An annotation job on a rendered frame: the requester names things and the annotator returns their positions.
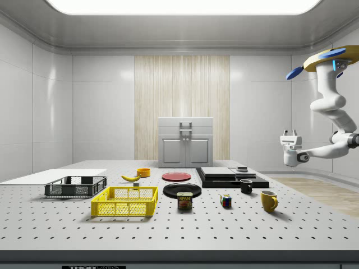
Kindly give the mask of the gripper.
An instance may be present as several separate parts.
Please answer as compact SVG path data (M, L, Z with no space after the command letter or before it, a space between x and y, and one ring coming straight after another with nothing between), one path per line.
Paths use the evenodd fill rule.
M289 134L287 130L280 136L280 143L284 150L295 150L302 148L302 137L297 134L295 130Z

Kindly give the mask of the yellow mug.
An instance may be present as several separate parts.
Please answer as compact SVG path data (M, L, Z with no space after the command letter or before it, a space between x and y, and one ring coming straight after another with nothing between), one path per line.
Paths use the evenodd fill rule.
M273 191L261 191L261 202L266 212L273 212L278 206L277 194Z

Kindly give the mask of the drone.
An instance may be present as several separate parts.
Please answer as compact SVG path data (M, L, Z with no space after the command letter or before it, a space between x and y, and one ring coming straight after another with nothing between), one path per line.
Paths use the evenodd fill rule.
M346 45L339 48L328 49L318 54L309 57L301 67L297 67L286 76L290 80L299 75L303 70L307 72L316 72L316 66L322 62L332 62L333 70L340 70L341 73L337 76L340 77L343 70L351 64L359 61L359 45Z

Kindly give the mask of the white cabinet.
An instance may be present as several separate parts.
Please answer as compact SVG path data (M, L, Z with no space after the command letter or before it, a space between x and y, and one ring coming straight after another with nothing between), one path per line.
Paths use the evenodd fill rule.
M212 117L159 117L160 168L198 168L213 165Z

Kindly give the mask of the red plate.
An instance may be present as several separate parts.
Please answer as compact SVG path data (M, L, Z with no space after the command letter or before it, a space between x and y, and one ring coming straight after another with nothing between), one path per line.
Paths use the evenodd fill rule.
M184 172L170 172L162 175L162 179L169 182L184 182L191 179L191 175Z

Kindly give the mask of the flat-sided can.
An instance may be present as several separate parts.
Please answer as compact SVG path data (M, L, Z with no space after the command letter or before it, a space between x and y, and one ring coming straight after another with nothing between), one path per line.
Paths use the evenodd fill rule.
M178 192L177 202L179 209L192 209L192 192Z

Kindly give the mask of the black plate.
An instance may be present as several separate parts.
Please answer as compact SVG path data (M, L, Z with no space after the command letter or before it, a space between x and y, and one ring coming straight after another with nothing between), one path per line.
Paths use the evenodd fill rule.
M201 188L191 183L173 183L163 188L163 193L170 198L177 198L178 192L191 192L193 197L201 195Z

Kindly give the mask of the yellow basket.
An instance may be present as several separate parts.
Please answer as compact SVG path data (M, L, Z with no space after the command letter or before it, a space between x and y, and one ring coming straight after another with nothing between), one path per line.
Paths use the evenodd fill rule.
M158 187L108 187L91 200L92 216L153 216Z

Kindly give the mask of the dark grey basket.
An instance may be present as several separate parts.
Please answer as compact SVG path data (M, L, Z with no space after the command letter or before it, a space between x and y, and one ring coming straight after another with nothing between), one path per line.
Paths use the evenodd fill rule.
M107 186L107 177L66 176L45 185L48 197L92 197Z

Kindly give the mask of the white board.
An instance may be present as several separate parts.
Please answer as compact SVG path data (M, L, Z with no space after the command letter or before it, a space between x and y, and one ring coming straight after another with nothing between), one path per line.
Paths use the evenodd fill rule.
M66 176L96 176L105 169L49 169L39 173L1 182L0 184L47 184Z

